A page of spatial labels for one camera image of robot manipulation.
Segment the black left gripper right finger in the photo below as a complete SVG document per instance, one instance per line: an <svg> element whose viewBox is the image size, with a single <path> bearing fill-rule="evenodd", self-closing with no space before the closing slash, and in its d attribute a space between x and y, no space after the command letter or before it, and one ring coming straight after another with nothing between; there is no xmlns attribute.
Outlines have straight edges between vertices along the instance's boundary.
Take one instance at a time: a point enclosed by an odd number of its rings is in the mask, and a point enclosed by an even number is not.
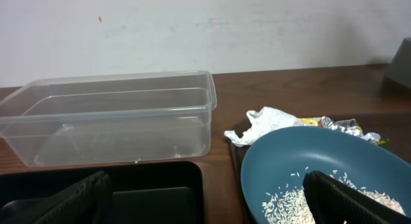
<svg viewBox="0 0 411 224"><path fill-rule="evenodd" d="M307 173L304 197L316 223L410 224L410 218L320 171Z"/></svg>

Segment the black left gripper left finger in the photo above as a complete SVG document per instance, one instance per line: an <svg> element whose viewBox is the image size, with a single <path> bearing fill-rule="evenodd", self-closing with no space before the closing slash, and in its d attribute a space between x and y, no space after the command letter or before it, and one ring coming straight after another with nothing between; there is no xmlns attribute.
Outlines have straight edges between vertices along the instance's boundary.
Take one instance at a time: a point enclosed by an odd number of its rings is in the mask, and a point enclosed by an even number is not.
<svg viewBox="0 0 411 224"><path fill-rule="evenodd" d="M112 180L98 171L1 224L98 223L112 204Z"/></svg>

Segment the dark blue plate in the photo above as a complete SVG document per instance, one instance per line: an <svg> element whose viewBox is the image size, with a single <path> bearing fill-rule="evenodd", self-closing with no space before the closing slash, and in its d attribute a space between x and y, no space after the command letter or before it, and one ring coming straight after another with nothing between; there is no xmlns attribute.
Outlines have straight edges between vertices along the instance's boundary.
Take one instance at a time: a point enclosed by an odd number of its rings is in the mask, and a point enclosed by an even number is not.
<svg viewBox="0 0 411 224"><path fill-rule="evenodd" d="M241 187L258 223L268 223L263 203L302 187L318 170L357 188L384 193L410 214L410 164L376 144L342 132L295 126L270 132L246 152Z"/></svg>

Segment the pile of white rice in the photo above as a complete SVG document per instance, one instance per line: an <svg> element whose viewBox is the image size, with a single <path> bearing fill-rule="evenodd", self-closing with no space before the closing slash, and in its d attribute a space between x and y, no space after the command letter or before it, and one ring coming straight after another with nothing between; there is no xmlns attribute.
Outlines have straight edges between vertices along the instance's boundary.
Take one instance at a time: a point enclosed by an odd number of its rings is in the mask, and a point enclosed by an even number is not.
<svg viewBox="0 0 411 224"><path fill-rule="evenodd" d="M405 215L404 209L398 201L395 201L386 193L379 193L377 190L368 191L367 187L356 187L348 178L346 172L338 174L338 170L334 169L329 176L352 189L356 189L374 201ZM289 184L286 184L285 188L285 191L279 191L278 193L266 193L270 199L262 203L263 210L261 212L267 221L269 223L315 224L304 196L303 186L292 188Z"/></svg>

